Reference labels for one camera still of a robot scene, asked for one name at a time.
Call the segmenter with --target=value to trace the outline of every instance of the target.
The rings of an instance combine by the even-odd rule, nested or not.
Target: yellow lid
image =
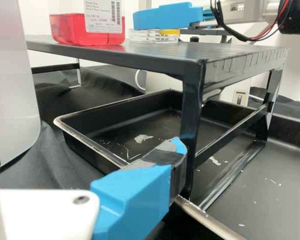
[[[161,29],[160,35],[180,35],[180,29]]]

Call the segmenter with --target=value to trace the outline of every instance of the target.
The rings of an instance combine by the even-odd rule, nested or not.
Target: electrical outlet
[[[248,105],[248,93],[245,90],[235,90],[233,95],[233,104],[238,104],[242,106]]]

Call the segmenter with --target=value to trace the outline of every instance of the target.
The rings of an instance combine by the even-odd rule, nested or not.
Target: red cable
[[[282,16],[282,14],[285,12],[288,4],[289,4],[290,0],[285,0],[285,3],[280,11],[280,13],[278,14],[278,17],[275,19],[274,23],[271,24],[269,27],[267,27],[265,30],[263,30],[262,32],[260,32],[257,36],[252,37],[252,39],[257,39],[257,38],[261,38],[264,37],[265,34],[267,34],[269,31],[272,30],[272,28],[275,26],[277,20]]]

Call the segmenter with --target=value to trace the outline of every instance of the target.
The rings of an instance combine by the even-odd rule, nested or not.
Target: red liquid
[[[52,14],[50,26],[53,39],[61,44],[96,46],[120,45],[125,40],[125,17],[122,33],[95,33],[86,31],[85,15],[81,13]]]

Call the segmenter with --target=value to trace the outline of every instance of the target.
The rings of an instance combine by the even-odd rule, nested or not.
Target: black metal rack
[[[207,160],[251,125],[257,125],[254,143],[238,156],[211,201],[230,184],[229,176],[239,174],[240,168],[264,147],[288,53],[281,47],[194,42],[168,45],[127,41],[119,46],[80,47],[58,44],[46,35],[28,35],[26,43],[29,50],[164,73],[181,80],[180,138],[188,147],[186,185],[182,192],[186,198],[190,197],[195,167],[200,164],[195,162],[195,155],[203,94],[270,71],[263,105],[199,151],[204,156],[201,159]]]

